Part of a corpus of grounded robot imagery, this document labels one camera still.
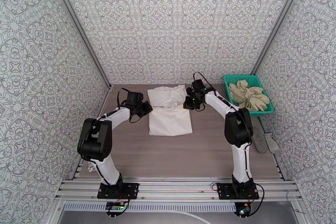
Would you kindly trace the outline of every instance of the teal laundry basket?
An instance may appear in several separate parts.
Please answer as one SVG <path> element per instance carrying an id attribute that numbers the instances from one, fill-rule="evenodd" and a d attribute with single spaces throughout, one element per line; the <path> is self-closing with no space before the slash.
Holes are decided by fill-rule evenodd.
<path id="1" fill-rule="evenodd" d="M 237 84 L 239 80 L 244 80 L 244 79 L 247 81 L 250 87 L 264 88 L 257 76 L 254 76 L 254 75 L 225 75 L 224 82 L 225 82 L 226 92 L 228 94 L 228 100 L 236 106 L 238 106 L 238 104 L 232 100 L 231 92 L 230 92 L 228 85 L 230 83 Z M 265 90 L 263 90 L 262 93 L 268 96 Z M 260 117 L 268 113 L 273 113 L 273 111 L 274 111 L 274 108 L 273 108 L 272 103 L 270 102 L 269 104 L 267 104 L 267 109 L 265 111 L 250 111 L 249 114 L 251 117 Z"/>

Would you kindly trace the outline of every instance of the gray cloth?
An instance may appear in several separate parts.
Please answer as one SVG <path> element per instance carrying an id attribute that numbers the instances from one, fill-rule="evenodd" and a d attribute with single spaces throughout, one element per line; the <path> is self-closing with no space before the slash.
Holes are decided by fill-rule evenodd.
<path id="1" fill-rule="evenodd" d="M 250 87 L 246 80 L 239 80 L 237 85 L 230 83 L 229 89 L 232 99 L 239 104 L 240 108 L 249 111 L 264 111 L 270 103 L 270 99 L 263 94 L 263 88 Z"/>

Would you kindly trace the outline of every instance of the table surface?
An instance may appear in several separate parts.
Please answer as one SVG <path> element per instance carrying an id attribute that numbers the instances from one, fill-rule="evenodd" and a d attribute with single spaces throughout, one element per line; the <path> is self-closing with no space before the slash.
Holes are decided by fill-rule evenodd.
<path id="1" fill-rule="evenodd" d="M 117 93 L 124 87 L 144 94 L 162 85 L 114 85 L 104 113 L 117 106 Z M 223 84 L 214 85 L 226 98 Z M 122 101 L 126 92 L 120 93 Z M 233 158 L 230 144 L 224 137 L 224 120 L 211 106 L 201 113 L 190 111 L 192 134 L 181 136 L 150 136 L 148 115 L 139 122 L 123 122 L 113 130 L 112 158 L 124 177 L 231 177 Z M 262 136 L 258 119 L 252 118 L 255 136 Z M 272 154 L 258 153 L 250 147 L 250 169 L 254 178 L 279 178 Z M 84 163 L 81 177 L 98 176 L 89 173 Z"/>

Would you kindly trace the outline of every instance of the white cloth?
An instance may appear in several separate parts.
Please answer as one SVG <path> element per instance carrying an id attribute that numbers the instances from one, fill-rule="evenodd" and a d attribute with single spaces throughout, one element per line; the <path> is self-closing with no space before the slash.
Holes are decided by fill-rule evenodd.
<path id="1" fill-rule="evenodd" d="M 230 83 L 229 89 L 232 99 L 239 103 L 240 108 L 249 111 L 264 111 L 270 103 L 270 99 L 263 94 L 261 87 L 249 87 L 246 80 L 239 80 L 237 85 Z"/>
<path id="2" fill-rule="evenodd" d="M 153 110 L 150 112 L 150 135 L 176 136 L 192 133 L 189 110 L 183 109 L 184 85 L 157 87 L 147 91 Z"/>

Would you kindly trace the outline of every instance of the patterned wall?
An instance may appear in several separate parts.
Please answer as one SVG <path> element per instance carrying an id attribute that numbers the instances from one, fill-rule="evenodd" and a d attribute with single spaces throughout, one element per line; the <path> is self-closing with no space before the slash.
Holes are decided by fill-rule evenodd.
<path id="1" fill-rule="evenodd" d="M 45 223 L 106 89 L 59 0 L 0 0 L 0 223 Z"/>
<path id="2" fill-rule="evenodd" d="M 248 74 L 284 0 L 71 0 L 111 83 Z"/>
<path id="3" fill-rule="evenodd" d="M 297 0 L 257 75 L 275 112 L 262 121 L 315 223 L 335 223 L 336 0 Z"/>

